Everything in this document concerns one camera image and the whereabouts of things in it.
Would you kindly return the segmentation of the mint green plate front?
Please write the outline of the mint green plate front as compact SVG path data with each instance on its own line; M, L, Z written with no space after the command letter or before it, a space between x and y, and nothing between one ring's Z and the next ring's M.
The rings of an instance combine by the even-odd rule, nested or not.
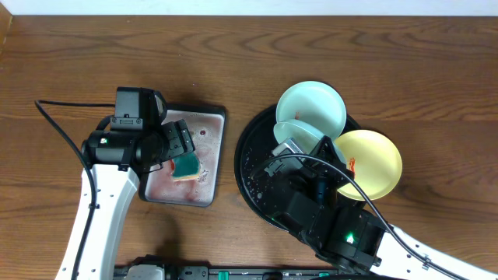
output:
M315 146L324 136L329 136L332 140L335 140L345 127L345 121L340 121L338 123L323 121L318 122L318 124L325 124L325 128L332 128L332 137L315 126L297 119L277 122L273 127L273 135L279 144L282 144L288 138L292 138L302 152L311 154ZM335 144L333 144L333 146L340 161L345 163L346 160L340 148Z

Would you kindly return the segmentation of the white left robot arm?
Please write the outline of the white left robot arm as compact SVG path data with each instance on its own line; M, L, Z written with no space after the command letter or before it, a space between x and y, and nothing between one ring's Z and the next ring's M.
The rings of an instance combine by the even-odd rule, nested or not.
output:
M111 279L133 197L163 164L195 150L185 120L150 130L95 130L82 144L79 207L58 279Z

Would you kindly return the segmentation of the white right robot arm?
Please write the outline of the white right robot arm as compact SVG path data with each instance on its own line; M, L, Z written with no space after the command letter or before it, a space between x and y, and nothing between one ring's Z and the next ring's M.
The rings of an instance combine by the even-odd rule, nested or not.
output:
M346 274L405 279L495 279L497 275L434 250L390 225L376 210L330 201L350 171L266 171L261 210L316 256Z

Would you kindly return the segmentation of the yellow plate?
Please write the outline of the yellow plate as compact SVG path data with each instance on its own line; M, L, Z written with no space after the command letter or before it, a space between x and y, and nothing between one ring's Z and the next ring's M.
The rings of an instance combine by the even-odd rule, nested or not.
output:
M395 144L371 130L355 130L339 136L336 146L345 157L354 181L371 200L382 198L398 185L402 176L402 158Z

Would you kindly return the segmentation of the green yellow sponge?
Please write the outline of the green yellow sponge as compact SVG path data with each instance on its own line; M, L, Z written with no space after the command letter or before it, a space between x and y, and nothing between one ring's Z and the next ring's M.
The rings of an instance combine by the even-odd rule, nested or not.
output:
M194 180L200 175L200 166L198 157L194 152L178 156L171 160L173 181Z

